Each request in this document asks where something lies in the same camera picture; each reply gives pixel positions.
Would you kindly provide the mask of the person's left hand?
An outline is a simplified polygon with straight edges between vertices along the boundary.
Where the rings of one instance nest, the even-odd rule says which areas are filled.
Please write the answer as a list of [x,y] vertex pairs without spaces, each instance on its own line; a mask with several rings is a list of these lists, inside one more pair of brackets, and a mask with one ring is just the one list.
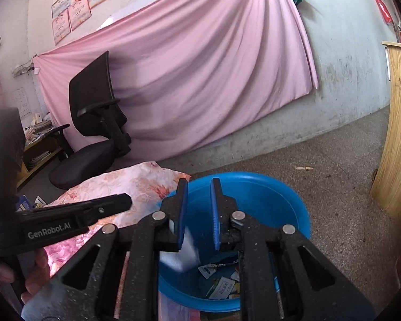
[[[50,280],[51,269],[48,265],[48,254],[44,248],[23,254],[18,260],[25,277],[25,290],[19,298],[23,304],[26,304]],[[15,277],[15,272],[0,257],[0,286],[13,283]]]

